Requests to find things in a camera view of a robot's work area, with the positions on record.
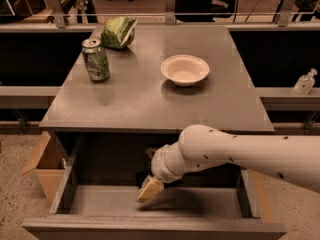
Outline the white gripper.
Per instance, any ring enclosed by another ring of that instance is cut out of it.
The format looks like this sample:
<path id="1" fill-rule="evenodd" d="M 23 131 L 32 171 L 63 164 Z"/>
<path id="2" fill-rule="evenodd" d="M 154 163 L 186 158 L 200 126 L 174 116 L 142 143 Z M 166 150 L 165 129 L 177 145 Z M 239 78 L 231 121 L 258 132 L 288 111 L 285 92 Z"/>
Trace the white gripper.
<path id="1" fill-rule="evenodd" d="M 164 145 L 159 148 L 147 148 L 145 154 L 152 158 L 151 171 L 139 189 L 136 201 L 144 203 L 164 189 L 163 183 L 172 183 L 184 175 L 184 159 L 177 145 Z"/>

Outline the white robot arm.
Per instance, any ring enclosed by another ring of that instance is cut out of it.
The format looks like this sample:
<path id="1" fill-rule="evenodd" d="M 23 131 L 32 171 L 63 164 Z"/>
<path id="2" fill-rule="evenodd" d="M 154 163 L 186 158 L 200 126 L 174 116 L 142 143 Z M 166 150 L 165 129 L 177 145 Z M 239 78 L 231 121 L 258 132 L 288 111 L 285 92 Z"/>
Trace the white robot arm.
<path id="1" fill-rule="evenodd" d="M 319 136 L 236 135 L 191 125 L 177 142 L 155 151 L 136 200 L 147 202 L 187 173 L 227 163 L 320 191 Z"/>

